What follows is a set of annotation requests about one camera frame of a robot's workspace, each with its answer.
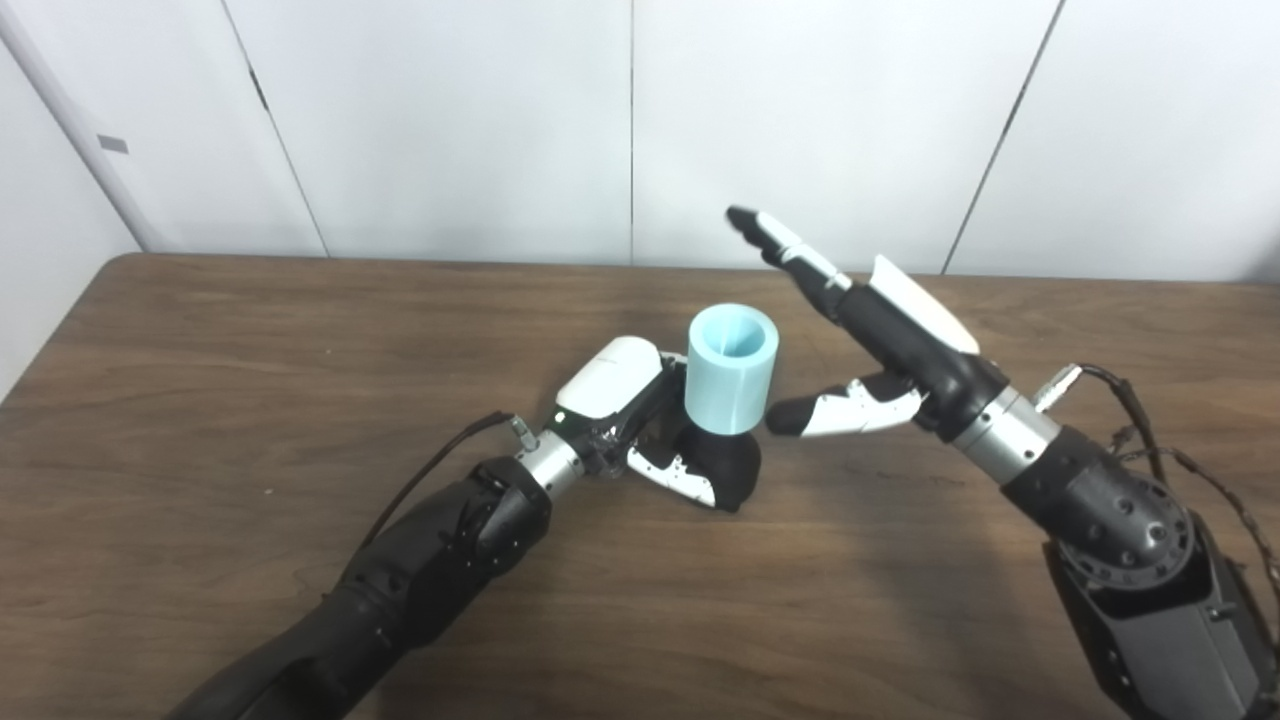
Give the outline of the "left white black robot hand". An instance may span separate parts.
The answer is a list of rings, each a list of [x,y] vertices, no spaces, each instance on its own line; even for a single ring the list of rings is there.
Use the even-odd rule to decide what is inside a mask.
[[[694,503],[737,512],[756,487],[759,445],[750,430],[698,420],[694,389],[684,355],[616,337],[558,391],[520,461],[552,498],[582,477],[634,471]]]

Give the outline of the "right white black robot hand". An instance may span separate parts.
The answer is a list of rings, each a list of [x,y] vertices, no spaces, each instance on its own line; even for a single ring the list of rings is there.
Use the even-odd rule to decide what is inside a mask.
[[[859,283],[763,211],[731,206],[724,217],[881,365],[844,387],[774,402],[765,413],[772,434],[868,433],[914,421],[952,443],[1009,387],[957,318],[887,258],[876,258],[870,279]]]

